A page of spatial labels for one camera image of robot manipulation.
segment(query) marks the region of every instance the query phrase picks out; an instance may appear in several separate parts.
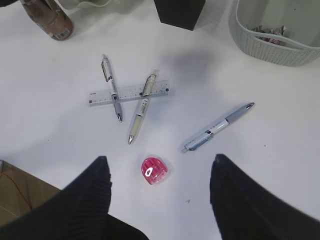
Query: black box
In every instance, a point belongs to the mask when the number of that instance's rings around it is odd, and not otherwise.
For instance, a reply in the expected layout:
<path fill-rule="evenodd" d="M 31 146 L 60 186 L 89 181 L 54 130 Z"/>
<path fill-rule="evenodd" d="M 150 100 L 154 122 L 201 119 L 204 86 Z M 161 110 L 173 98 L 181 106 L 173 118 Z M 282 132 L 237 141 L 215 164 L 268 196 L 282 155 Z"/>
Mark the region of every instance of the black box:
<path fill-rule="evenodd" d="M 160 21 L 193 31 L 206 0 L 154 0 Z"/>

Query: woven basket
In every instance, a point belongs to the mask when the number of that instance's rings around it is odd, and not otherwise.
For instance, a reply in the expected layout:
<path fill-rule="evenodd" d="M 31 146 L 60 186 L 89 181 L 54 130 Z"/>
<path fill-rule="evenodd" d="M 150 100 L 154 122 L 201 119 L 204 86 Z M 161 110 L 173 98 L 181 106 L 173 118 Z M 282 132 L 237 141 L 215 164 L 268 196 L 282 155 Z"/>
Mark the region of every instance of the woven basket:
<path fill-rule="evenodd" d="M 252 57 L 289 67 L 320 57 L 320 0 L 239 0 L 235 18 L 235 41 Z M 287 30 L 285 36 L 252 31 L 260 25 Z"/>

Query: white table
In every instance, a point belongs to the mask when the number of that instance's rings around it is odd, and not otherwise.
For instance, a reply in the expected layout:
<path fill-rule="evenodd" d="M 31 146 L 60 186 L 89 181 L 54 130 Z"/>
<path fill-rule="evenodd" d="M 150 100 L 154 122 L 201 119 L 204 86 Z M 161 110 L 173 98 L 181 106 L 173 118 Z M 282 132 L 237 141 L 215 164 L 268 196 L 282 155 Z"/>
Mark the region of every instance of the white table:
<path fill-rule="evenodd" d="M 73 11 L 75 32 L 51 40 L 17 2 L 0 9 L 0 158 L 63 188 L 97 156 L 112 174 L 110 214 L 151 240 L 220 239 L 209 197 L 217 153 L 286 202 L 320 219 L 319 64 L 289 68 L 242 53 L 228 30 L 232 2 L 207 0 L 194 31 L 161 24 L 152 0 Z M 175 95 L 153 98 L 128 145 L 137 102 L 89 108 L 106 89 L 101 54 L 118 87 L 142 84 L 153 68 Z M 236 106 L 250 113 L 196 152 L 186 139 Z M 154 154 L 171 176 L 151 186 L 141 163 Z"/>

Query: bottle label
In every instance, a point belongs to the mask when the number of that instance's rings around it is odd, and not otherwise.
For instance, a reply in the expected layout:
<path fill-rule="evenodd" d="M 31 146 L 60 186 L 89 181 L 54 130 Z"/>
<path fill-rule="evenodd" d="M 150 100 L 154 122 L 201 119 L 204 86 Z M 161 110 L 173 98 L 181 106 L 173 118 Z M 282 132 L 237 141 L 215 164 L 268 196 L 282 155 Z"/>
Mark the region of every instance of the bottle label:
<path fill-rule="evenodd" d="M 61 33 L 58 33 L 58 34 L 55 34 L 54 36 L 58 39 L 58 40 L 63 40 L 65 39 L 66 37 L 69 36 L 69 29 L 68 28 L 65 28 L 63 32 Z"/>

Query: blue pen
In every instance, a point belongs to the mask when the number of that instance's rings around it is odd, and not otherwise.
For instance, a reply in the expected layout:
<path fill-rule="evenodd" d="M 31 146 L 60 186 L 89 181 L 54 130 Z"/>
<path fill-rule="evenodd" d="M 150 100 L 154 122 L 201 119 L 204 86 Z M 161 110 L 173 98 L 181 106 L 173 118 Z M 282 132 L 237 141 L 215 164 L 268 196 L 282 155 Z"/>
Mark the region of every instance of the blue pen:
<path fill-rule="evenodd" d="M 212 127 L 210 127 L 207 131 L 201 132 L 197 137 L 195 137 L 193 140 L 188 142 L 184 145 L 183 149 L 181 150 L 182 153 L 186 153 L 188 151 L 195 151 L 198 148 L 200 148 L 202 145 L 207 143 L 209 140 L 211 140 L 214 135 L 216 135 L 218 132 L 220 132 L 222 129 L 225 129 L 227 126 L 238 120 L 242 115 L 246 114 L 250 108 L 255 105 L 254 102 L 251 102 L 249 104 L 246 104 L 239 108 L 234 113 L 230 114 L 223 120 L 219 121 L 218 123 L 214 124 Z"/>

